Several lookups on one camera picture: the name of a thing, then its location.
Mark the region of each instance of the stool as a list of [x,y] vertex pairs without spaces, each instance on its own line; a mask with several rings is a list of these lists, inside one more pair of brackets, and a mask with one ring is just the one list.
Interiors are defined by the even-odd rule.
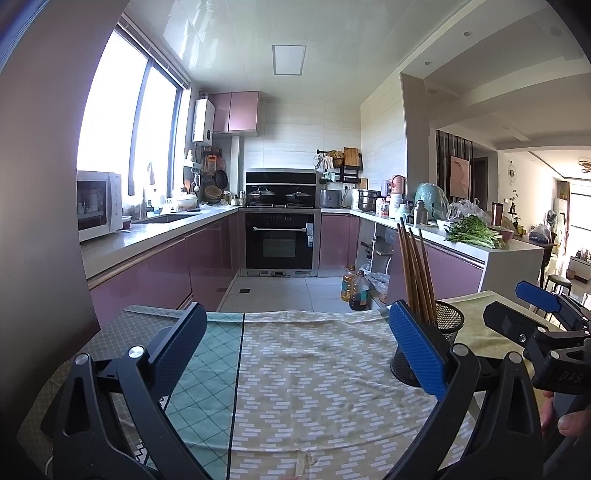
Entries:
[[572,282],[568,278],[561,277],[560,275],[552,274],[548,275],[548,279],[546,279],[546,285],[544,285],[544,290],[548,286],[548,282],[551,281],[554,286],[552,287],[553,293],[562,293],[562,289],[566,288],[569,291],[570,297],[570,289],[573,287]]

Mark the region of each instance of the stove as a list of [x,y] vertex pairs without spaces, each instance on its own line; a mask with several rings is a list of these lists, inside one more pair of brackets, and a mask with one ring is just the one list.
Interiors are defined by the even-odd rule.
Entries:
[[241,213],[243,276],[315,277],[320,256],[319,178],[316,170],[246,172]]

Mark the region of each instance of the oven handle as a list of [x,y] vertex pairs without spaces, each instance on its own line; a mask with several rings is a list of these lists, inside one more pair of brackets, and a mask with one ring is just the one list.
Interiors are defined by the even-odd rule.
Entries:
[[257,226],[252,227],[254,232],[305,232],[306,227],[303,228],[259,228]]

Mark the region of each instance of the table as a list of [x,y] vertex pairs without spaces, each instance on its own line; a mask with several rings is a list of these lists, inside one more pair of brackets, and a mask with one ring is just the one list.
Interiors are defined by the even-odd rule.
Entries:
[[516,240],[519,240],[520,242],[525,242],[526,244],[536,245],[537,247],[542,247],[544,249],[544,256],[542,258],[542,265],[540,267],[540,288],[544,288],[544,273],[545,273],[546,267],[550,263],[550,258],[552,257],[552,249],[555,247],[555,245],[554,244],[541,244],[539,242],[536,242],[535,240],[530,240],[527,237],[514,236],[513,238]]
[[[447,301],[466,316],[457,341],[476,354],[502,358],[521,349],[483,324],[484,308],[497,300],[543,322],[490,291]],[[149,344],[182,313],[128,307],[82,350],[95,360],[121,356],[129,345]],[[387,316],[387,308],[345,315],[208,313],[206,334],[161,405],[214,480],[312,474],[336,480],[370,472],[370,478],[381,479],[436,403],[391,375],[397,343]],[[46,383],[19,432],[19,442],[38,465],[51,456],[51,443],[38,423],[69,365],[64,363]],[[114,403],[136,457],[153,465],[121,395]],[[473,425],[467,415],[445,464],[461,457]]]

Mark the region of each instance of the utensil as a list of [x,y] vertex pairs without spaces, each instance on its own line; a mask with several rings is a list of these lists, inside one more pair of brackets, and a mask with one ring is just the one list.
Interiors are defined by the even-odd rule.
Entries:
[[380,192],[377,190],[359,191],[359,208],[364,212],[375,212],[376,200],[379,198]]
[[226,172],[223,170],[216,170],[213,179],[220,190],[226,190],[226,188],[228,188],[228,175],[226,175]]

